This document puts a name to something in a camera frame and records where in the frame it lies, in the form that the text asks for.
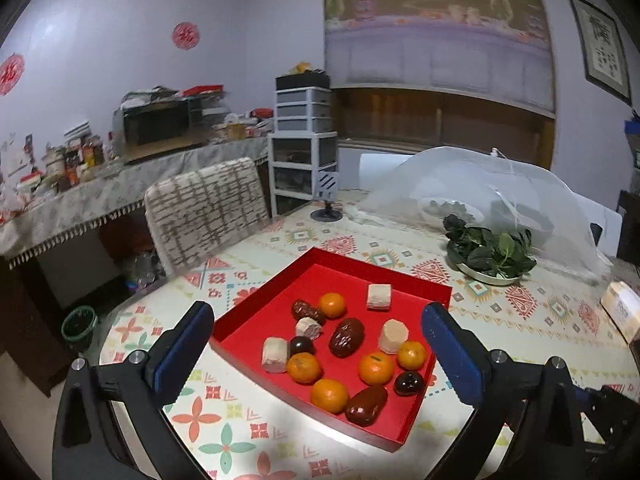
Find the round dining table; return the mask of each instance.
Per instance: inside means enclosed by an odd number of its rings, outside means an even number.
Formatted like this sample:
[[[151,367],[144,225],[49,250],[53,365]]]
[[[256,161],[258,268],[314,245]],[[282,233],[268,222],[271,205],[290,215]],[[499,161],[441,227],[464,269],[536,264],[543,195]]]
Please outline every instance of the round dining table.
[[[343,191],[337,206],[354,205],[362,198],[362,192]],[[334,223],[317,222],[310,213],[319,205],[309,204],[274,219],[257,234],[211,255],[184,275],[127,301],[102,346],[100,364],[122,362],[137,349],[149,350],[194,301],[209,303],[219,319],[306,250],[318,247],[449,285],[450,313],[488,349],[500,348],[527,363],[544,364],[552,356],[561,356],[578,386],[599,389],[608,384],[638,399],[636,363],[600,305],[607,283],[537,266],[514,285],[485,285],[449,266],[443,235],[360,223],[348,216]],[[638,288],[635,269],[616,263],[614,269],[618,268],[618,277]],[[242,375],[209,346],[175,404],[163,410],[190,453],[217,480],[423,479],[472,413],[458,400],[436,363],[406,443],[396,452],[387,452],[300,413]],[[585,416],[582,419],[585,438],[602,442]],[[497,469],[512,436],[505,426],[481,476]],[[141,462],[140,469],[153,475],[149,464]]]

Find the white bowl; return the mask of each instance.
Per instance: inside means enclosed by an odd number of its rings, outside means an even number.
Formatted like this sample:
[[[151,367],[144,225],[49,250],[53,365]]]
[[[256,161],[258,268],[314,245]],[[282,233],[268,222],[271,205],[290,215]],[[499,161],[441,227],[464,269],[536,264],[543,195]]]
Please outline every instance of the white bowl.
[[[513,283],[516,283],[520,279],[520,276],[518,276],[517,278],[500,278],[498,276],[488,276],[487,274],[483,274],[482,272],[473,270],[471,267],[468,267],[465,264],[458,264],[458,268],[470,278],[478,280],[478,282],[487,283],[489,285],[513,285]]]

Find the silver bolt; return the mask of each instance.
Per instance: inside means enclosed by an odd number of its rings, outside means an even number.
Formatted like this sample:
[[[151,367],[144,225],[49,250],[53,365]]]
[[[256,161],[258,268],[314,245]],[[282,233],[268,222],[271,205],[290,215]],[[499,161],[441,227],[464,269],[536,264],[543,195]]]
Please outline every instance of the silver bolt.
[[[78,370],[82,370],[85,364],[86,364],[86,361],[81,357],[79,357],[78,359],[74,360],[71,363],[71,367],[73,368],[73,370],[77,372]]]
[[[562,368],[564,368],[566,366],[566,363],[564,362],[564,359],[562,359],[561,357],[558,357],[558,356],[553,356],[551,358],[551,364],[554,366],[554,368],[556,370],[561,370]]]
[[[491,361],[496,364],[502,364],[507,361],[507,352],[504,350],[492,350],[491,352]]]
[[[131,352],[131,354],[129,354],[129,362],[137,365],[138,363],[141,363],[145,360],[145,356],[145,352],[143,352],[142,350],[136,350],[135,352]]]

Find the black box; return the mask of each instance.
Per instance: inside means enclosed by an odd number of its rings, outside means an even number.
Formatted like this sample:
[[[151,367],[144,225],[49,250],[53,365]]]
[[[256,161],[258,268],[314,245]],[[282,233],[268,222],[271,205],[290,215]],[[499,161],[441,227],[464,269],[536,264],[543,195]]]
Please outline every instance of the black box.
[[[306,88],[308,86],[329,89],[331,88],[331,80],[326,72],[311,72],[309,70],[302,74],[283,75],[276,78],[276,90]]]

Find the plaid chair back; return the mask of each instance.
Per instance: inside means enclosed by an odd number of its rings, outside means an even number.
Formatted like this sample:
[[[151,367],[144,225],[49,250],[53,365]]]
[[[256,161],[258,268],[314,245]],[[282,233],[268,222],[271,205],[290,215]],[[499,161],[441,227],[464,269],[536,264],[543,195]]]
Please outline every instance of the plaid chair back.
[[[146,221],[167,274],[200,264],[216,248],[236,243],[268,220],[260,179],[250,158],[222,162],[153,184]]]

